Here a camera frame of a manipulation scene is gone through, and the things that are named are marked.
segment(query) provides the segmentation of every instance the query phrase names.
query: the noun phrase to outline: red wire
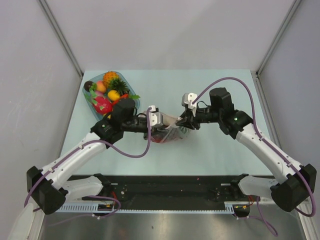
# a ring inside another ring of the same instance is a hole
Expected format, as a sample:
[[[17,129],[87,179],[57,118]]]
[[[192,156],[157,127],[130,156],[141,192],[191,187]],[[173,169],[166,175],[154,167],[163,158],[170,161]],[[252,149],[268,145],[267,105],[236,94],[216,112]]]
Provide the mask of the red wire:
[[[112,191],[111,194],[112,194],[112,196],[113,196],[114,199],[118,199],[118,198],[117,198],[117,195],[116,195],[116,193],[115,193],[114,191]]]
[[[255,202],[254,199],[253,199],[253,197],[252,197],[251,195],[249,195],[248,198],[249,198],[249,206],[253,205],[254,202]]]

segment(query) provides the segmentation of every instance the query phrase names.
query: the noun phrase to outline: gray wall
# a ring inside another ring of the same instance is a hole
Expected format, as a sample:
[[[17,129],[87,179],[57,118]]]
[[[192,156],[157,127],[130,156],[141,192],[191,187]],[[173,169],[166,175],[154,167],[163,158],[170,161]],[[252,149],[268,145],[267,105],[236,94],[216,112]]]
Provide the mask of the gray wall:
[[[59,154],[80,79],[36,0],[0,3],[0,239],[27,195],[26,171]]]
[[[305,0],[261,75],[288,154],[320,170],[320,1]],[[320,206],[320,176],[314,196]],[[320,224],[320,211],[315,216]]]

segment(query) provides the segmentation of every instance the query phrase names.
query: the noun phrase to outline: white wall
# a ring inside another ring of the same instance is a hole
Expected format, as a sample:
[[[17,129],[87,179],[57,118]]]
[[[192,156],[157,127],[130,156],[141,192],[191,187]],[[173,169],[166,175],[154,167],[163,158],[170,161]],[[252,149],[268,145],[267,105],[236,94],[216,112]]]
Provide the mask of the white wall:
[[[0,239],[27,195],[26,171],[60,151],[80,79],[36,0],[0,2]]]
[[[261,83],[288,154],[320,171],[320,1],[303,1],[261,75]],[[320,176],[314,196],[320,206]],[[320,212],[316,215],[320,224]]]
[[[82,70],[257,70],[293,0],[48,0]]]

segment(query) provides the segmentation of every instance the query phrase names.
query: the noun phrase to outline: pineapple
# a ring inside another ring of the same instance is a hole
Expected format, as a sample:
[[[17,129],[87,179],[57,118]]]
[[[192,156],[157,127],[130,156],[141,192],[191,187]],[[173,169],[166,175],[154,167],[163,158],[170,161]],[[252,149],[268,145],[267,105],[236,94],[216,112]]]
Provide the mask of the pineapple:
[[[116,90],[120,96],[127,94],[129,92],[127,84],[120,78],[114,78],[109,82],[108,88],[111,90]]]
[[[120,79],[120,76],[115,72],[115,71],[108,71],[104,76],[103,76],[103,85],[106,88],[109,88],[109,84],[111,80],[113,79]]]

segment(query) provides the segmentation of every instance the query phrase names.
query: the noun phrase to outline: yellow fruit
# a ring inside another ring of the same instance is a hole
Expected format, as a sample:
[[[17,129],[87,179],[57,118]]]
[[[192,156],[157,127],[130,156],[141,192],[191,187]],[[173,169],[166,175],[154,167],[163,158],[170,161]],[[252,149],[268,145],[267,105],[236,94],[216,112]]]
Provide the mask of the yellow fruit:
[[[97,81],[96,82],[96,90],[99,91],[100,93],[106,93],[107,88],[105,87],[104,83],[102,81]]]
[[[120,76],[115,72],[115,71],[108,71],[104,76],[103,76],[103,84],[106,88],[108,88],[109,83],[113,79],[119,79]]]
[[[116,90],[110,90],[108,92],[108,98],[111,101],[116,101],[116,100],[118,100],[120,98],[120,94]]]

